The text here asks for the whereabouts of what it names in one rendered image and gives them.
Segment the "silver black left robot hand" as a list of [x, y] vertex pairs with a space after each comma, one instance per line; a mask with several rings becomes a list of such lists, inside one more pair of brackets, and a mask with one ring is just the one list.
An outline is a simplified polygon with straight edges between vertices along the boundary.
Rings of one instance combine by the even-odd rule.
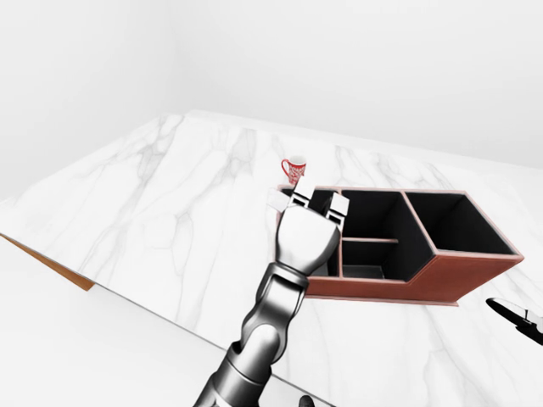
[[310, 208], [315, 190], [301, 176], [289, 196], [272, 189], [267, 198], [267, 204], [279, 214], [275, 263], [302, 276], [310, 276], [338, 247], [350, 203], [335, 192], [323, 209], [315, 211]]

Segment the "red-brown desk caddy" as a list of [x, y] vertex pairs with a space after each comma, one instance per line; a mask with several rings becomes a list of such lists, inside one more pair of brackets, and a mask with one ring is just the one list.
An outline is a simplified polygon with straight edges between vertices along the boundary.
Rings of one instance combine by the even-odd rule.
[[309, 278], [310, 298], [455, 305], [523, 261], [464, 191], [317, 187], [320, 209], [350, 201], [338, 248]]

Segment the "red and white patterned mug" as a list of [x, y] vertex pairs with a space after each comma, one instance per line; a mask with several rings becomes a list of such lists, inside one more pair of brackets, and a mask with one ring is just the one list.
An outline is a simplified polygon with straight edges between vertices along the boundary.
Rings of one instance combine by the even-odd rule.
[[288, 182], [291, 185], [295, 185], [299, 178], [305, 174], [306, 158], [304, 156], [296, 155], [283, 159], [281, 168], [288, 178]]

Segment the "small dark shape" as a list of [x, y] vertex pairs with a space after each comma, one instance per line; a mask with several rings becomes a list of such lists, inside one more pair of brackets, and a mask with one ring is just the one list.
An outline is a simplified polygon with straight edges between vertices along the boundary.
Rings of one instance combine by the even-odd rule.
[[334, 407], [333, 405], [326, 404], [321, 400], [316, 400], [309, 394], [304, 394], [300, 397], [298, 407]]

